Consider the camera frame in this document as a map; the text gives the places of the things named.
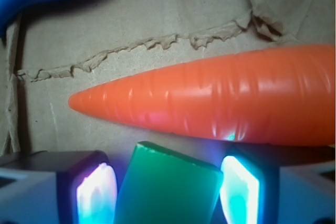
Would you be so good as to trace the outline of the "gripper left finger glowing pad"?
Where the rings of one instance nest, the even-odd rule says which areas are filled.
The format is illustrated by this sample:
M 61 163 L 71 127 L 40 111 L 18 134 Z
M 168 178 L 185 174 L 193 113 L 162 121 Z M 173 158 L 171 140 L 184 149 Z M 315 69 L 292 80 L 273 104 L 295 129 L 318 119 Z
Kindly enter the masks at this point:
M 102 151 L 1 157 L 1 223 L 113 223 L 117 191 Z

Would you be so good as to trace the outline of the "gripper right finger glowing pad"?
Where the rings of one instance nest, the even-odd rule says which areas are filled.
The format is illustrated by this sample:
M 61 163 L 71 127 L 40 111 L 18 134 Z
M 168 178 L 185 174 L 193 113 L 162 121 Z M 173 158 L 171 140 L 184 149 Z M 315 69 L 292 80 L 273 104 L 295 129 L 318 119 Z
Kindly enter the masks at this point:
M 335 223 L 335 149 L 230 144 L 220 202 L 228 223 Z

